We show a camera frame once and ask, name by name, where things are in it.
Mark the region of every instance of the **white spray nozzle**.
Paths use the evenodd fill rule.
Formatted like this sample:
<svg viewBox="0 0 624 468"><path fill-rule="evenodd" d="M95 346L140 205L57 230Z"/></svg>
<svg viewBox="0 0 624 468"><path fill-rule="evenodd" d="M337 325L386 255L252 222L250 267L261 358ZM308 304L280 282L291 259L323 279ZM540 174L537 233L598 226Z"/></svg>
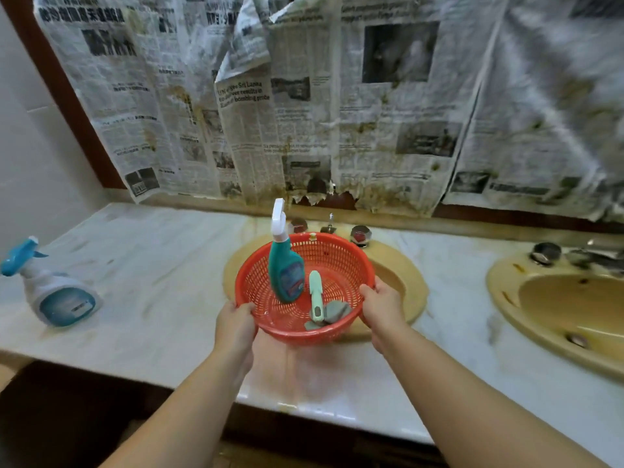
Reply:
<svg viewBox="0 0 624 468"><path fill-rule="evenodd" d="M273 241L282 243L288 239L286 232L286 214L284 213L284 199L276 198L271 215L271 234Z"/></svg>

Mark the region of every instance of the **mint green brush handle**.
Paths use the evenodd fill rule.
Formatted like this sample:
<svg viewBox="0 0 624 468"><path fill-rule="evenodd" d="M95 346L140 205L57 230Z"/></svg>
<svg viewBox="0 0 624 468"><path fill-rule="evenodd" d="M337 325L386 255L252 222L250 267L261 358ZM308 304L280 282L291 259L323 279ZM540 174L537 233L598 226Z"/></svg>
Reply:
<svg viewBox="0 0 624 468"><path fill-rule="evenodd" d="M323 282L318 271L310 273L308 283L312 296L312 322L321 324L325 318L325 311L323 309Z"/></svg>

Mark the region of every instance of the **person's left hand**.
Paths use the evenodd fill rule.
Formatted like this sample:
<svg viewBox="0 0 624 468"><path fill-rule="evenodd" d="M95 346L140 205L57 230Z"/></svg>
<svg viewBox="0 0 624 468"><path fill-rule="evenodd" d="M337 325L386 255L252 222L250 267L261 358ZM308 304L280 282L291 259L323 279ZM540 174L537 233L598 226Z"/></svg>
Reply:
<svg viewBox="0 0 624 468"><path fill-rule="evenodd" d="M226 302L216 318L214 352L232 358L243 374L247 374L254 363L252 343L258 333L252 316L255 308L254 303L237 308L234 302Z"/></svg>

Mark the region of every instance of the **forearm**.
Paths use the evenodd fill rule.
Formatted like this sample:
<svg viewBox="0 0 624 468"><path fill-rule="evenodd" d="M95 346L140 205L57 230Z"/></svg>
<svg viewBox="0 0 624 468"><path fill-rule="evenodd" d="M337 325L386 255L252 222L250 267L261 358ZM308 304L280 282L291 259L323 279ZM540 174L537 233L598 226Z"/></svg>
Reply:
<svg viewBox="0 0 624 468"><path fill-rule="evenodd" d="M454 468L606 466L409 327L383 340L386 360Z"/></svg>
<svg viewBox="0 0 624 468"><path fill-rule="evenodd" d="M244 374L213 352L102 468L204 468L212 459Z"/></svg>

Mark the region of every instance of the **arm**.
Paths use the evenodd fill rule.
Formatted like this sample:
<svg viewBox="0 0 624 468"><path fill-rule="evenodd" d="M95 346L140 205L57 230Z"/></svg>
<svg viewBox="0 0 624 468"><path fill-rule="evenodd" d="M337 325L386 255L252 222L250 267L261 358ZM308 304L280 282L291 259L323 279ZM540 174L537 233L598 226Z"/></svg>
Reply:
<svg viewBox="0 0 624 468"><path fill-rule="evenodd" d="M212 353L100 468L209 466L230 407L254 362L253 306L223 307Z"/></svg>
<svg viewBox="0 0 624 468"><path fill-rule="evenodd" d="M404 321L398 292L360 288L373 345L455 468L606 465L474 376Z"/></svg>

